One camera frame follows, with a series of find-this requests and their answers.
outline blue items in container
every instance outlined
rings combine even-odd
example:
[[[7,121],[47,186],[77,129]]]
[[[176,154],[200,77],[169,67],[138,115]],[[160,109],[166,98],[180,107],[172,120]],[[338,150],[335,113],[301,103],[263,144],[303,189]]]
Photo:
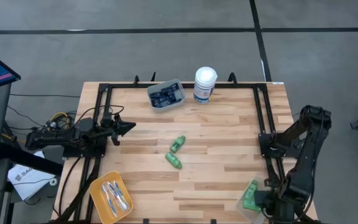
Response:
[[[156,108],[163,108],[164,106],[172,105],[181,102],[181,98],[177,99],[175,91],[179,90],[177,83],[161,89],[160,92],[150,94],[152,105]]]

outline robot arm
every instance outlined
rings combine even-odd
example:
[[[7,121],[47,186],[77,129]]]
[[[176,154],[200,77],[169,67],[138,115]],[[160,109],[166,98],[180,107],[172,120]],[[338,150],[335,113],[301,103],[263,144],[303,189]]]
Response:
[[[331,112],[306,106],[301,110],[298,121],[283,133],[271,134],[268,142],[265,142],[276,155],[284,156],[294,140],[307,133],[295,167],[288,172],[280,186],[269,192],[255,193],[255,202],[272,216],[270,221],[273,223],[307,221],[306,212],[301,211],[313,195],[316,160],[330,128]]]
[[[86,150],[107,136],[118,146],[118,136],[125,135],[134,126],[136,123],[123,121],[119,114],[116,114],[114,119],[102,119],[100,125],[94,124],[92,118],[85,118],[69,129],[56,129],[49,125],[47,128],[35,130],[27,135],[25,146],[30,150],[56,145]]]

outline white lid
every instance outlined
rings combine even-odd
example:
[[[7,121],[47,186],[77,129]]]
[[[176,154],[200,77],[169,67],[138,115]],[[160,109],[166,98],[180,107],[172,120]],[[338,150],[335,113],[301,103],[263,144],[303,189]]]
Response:
[[[218,75],[211,67],[201,67],[196,72],[196,82],[202,85],[212,85],[217,78]]]

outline white container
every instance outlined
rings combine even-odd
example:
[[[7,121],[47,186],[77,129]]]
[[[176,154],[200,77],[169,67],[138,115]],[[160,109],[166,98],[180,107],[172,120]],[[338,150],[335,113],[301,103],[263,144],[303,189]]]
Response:
[[[199,68],[196,72],[193,97],[197,103],[205,104],[214,91],[214,86],[218,75],[210,67]]]

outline clear plastic container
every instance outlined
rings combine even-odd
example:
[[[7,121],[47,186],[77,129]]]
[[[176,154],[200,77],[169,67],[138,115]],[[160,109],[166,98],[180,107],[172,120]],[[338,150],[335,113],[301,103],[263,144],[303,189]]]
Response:
[[[264,184],[265,178],[263,178],[262,176],[256,175],[253,180],[256,180],[258,182],[258,190],[269,190],[268,187],[265,187]],[[265,221],[265,216],[264,214],[262,214],[262,212],[257,212],[242,207],[242,198],[246,193],[248,187],[249,185],[247,186],[247,188],[244,189],[244,193],[241,195],[241,198],[237,201],[236,208],[241,213],[241,215],[246,217],[251,223],[262,224]]]
[[[174,104],[168,105],[168,106],[164,106],[163,108],[154,107],[153,104],[152,104],[152,99],[150,98],[150,94],[160,92],[163,88],[170,87],[171,85],[173,85],[175,83],[177,83],[178,86],[179,86],[179,90],[175,91],[175,97],[177,99],[181,98],[181,102],[174,103]],[[154,112],[156,112],[156,113],[161,113],[161,112],[164,112],[164,111],[167,111],[167,110],[170,110],[170,109],[177,108],[177,107],[179,107],[179,106],[181,106],[181,105],[183,105],[185,103],[185,98],[186,98],[186,94],[185,94],[185,91],[183,89],[183,86],[181,85],[180,81],[177,80],[177,79],[170,80],[170,81],[167,81],[167,82],[164,82],[164,83],[160,83],[160,84],[152,85],[152,86],[148,87],[147,88],[147,95],[149,96],[150,105],[152,106]]]

